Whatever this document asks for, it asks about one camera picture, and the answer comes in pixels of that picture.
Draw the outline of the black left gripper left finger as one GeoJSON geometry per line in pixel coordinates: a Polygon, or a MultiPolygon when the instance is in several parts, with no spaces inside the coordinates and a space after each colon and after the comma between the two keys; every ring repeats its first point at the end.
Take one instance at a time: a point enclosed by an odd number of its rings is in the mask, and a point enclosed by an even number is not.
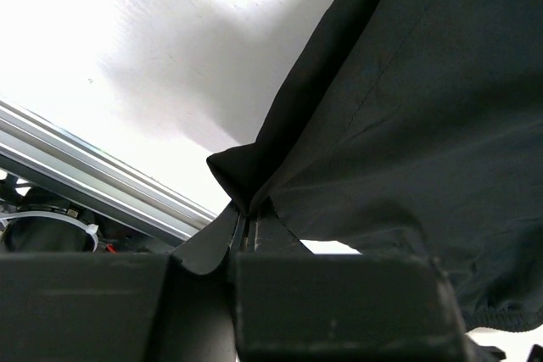
{"type": "Polygon", "coordinates": [[[232,205],[171,253],[1,255],[4,361],[239,361],[232,205]]]}

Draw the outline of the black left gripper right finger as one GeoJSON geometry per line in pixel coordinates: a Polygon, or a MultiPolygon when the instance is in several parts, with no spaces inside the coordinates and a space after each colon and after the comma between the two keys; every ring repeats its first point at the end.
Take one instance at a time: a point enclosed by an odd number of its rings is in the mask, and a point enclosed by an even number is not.
{"type": "Polygon", "coordinates": [[[271,201],[232,262],[242,361],[474,361],[437,263],[396,253],[316,255],[271,201]]]}

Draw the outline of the black shorts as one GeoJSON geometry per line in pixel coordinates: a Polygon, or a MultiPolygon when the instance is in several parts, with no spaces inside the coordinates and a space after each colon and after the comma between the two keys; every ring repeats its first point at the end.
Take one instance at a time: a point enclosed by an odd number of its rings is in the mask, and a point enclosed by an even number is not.
{"type": "Polygon", "coordinates": [[[334,0],[255,141],[210,156],[301,239],[436,257],[468,329],[542,323],[542,0],[334,0]]]}

